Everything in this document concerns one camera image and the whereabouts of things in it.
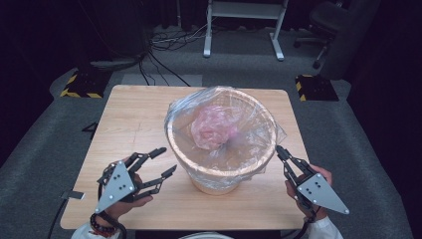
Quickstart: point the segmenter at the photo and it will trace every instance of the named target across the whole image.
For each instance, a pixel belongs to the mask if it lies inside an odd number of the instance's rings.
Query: cable
[[[149,61],[151,61],[152,65],[154,65],[155,69],[157,70],[158,74],[161,76],[162,80],[164,80],[164,82],[167,84],[167,86],[170,86],[170,85],[168,84],[167,80],[164,78],[164,76],[162,76],[162,74],[160,73],[160,71],[159,71],[159,69],[158,69],[158,66],[157,66],[157,65],[155,65],[155,64],[152,62],[152,59],[151,59],[151,57],[149,56],[149,54],[148,54],[148,58],[149,58]]]
[[[145,79],[145,81],[146,81],[146,85],[147,85],[147,86],[149,86],[149,81],[148,81],[148,79],[146,78],[145,73],[143,72],[142,62],[139,62],[139,71],[140,71],[140,73],[142,74],[143,78]]]
[[[152,54],[152,51],[149,50],[149,55],[159,64],[161,65],[161,67],[165,68],[167,71],[169,71],[170,73],[172,73],[174,76],[176,76],[178,79],[180,79],[180,81],[182,81],[186,86],[190,87],[190,85],[185,82],[179,75],[175,74],[173,71],[171,71],[170,69],[168,69],[166,66],[164,66],[160,61],[158,61],[158,59],[155,58],[155,56]]]
[[[59,210],[57,211],[56,216],[53,219],[52,225],[50,226],[49,235],[47,237],[48,239],[52,238],[53,229],[54,229],[54,226],[56,225],[57,218],[59,218],[59,215],[62,212],[62,209],[65,206],[66,201],[67,201],[66,199],[63,199],[62,203],[60,204]]]
[[[192,42],[197,41],[200,38],[204,38],[205,32],[201,31],[201,30],[204,29],[206,26],[207,26],[207,24],[203,25],[202,27],[200,27],[199,29],[197,29],[193,33],[186,33],[182,36],[177,36],[177,34],[180,33],[180,31],[178,31],[178,32],[176,32],[176,34],[173,35],[173,37],[170,37],[170,38],[162,38],[161,35],[164,35],[165,37],[167,37],[167,33],[172,33],[172,32],[157,33],[152,37],[151,47],[152,47],[152,49],[157,50],[157,51],[175,51],[175,50],[178,50],[178,49],[186,46],[188,43],[192,43]],[[166,46],[166,47],[158,46],[158,44],[162,44],[162,43],[168,43],[168,46]],[[181,44],[181,46],[176,47],[176,48],[172,48],[176,44]]]
[[[150,79],[152,79],[154,81],[154,85],[156,86],[157,80],[152,75],[149,75],[148,73],[145,73],[145,75],[148,76]]]
[[[300,239],[300,238],[302,238],[305,235],[305,233],[308,230],[308,226],[310,225],[310,223],[313,223],[313,222],[316,221],[317,213],[319,212],[319,210],[320,210],[320,206],[318,207],[318,209],[316,211],[314,211],[313,209],[311,210],[311,214],[312,214],[311,218],[309,218],[304,223],[304,226],[302,227],[301,231],[298,233],[298,235],[295,236],[294,239]]]
[[[118,228],[121,232],[121,238],[126,239],[127,231],[123,224],[110,217],[105,211],[98,214],[98,216],[111,224],[111,226]]]

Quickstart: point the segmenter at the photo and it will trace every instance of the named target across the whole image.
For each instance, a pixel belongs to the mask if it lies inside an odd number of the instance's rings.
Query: wooden table
[[[166,153],[149,159],[138,171],[143,181],[157,178],[178,164],[164,133],[164,118],[172,101],[200,89],[144,86],[112,89],[74,187],[86,196],[83,200],[69,201],[61,220],[63,228],[76,229],[89,220],[97,205],[97,180],[110,162],[135,151],[167,147]],[[282,146],[292,155],[307,159],[288,94],[282,90],[239,90],[255,97],[273,114],[288,135]],[[222,196],[199,191],[178,165],[151,202],[131,210],[119,221],[127,229],[142,230],[278,230],[302,228],[303,217],[286,193],[283,164],[275,155],[265,173]]]

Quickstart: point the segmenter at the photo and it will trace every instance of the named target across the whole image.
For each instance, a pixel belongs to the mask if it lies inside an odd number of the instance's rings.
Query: bracelet
[[[117,231],[115,227],[104,227],[104,226],[99,225],[96,221],[97,216],[98,215],[94,213],[90,218],[91,228],[94,230],[94,232],[92,233],[95,235],[103,236],[105,238],[108,238],[114,235],[115,232]]]

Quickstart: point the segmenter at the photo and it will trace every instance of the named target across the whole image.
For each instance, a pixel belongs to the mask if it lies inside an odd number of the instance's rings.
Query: sleeve
[[[72,239],[105,239],[103,236],[94,235],[90,231],[93,231],[93,229],[91,229],[90,223],[87,222],[74,232],[74,234],[72,235]],[[108,237],[107,239],[117,239],[118,235],[119,233],[117,232],[113,236]]]
[[[308,227],[309,239],[342,239],[341,233],[328,217],[311,223]]]

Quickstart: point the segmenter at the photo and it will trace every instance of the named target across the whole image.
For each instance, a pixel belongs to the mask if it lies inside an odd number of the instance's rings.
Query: human hand
[[[142,183],[142,180],[140,179],[138,174],[135,175],[134,180]],[[109,208],[107,208],[105,210],[105,213],[108,214],[113,219],[117,220],[121,215],[126,214],[132,208],[144,206],[146,203],[150,202],[152,199],[153,199],[153,197],[149,195],[149,196],[142,197],[139,200],[136,200],[136,201],[130,202],[130,203],[119,201],[119,202],[113,204],[112,206],[110,206]]]
[[[311,164],[310,164],[310,167],[313,170],[315,170],[316,172],[319,172],[325,178],[325,180],[328,182],[329,185],[332,185],[332,175],[331,175],[331,172],[329,172],[328,170],[326,170],[326,169],[324,169],[322,167],[318,167],[318,166],[311,165]],[[295,190],[293,189],[292,185],[287,180],[285,181],[285,184],[286,184],[288,195],[295,199],[296,194],[295,194]],[[304,213],[304,215],[307,218],[311,218],[313,216],[308,210],[304,209],[299,204],[298,201],[296,201],[296,203],[297,203],[299,209]],[[323,207],[319,208],[319,206],[314,205],[314,211],[316,212],[316,220],[321,220],[321,219],[327,217],[325,208],[323,208]]]

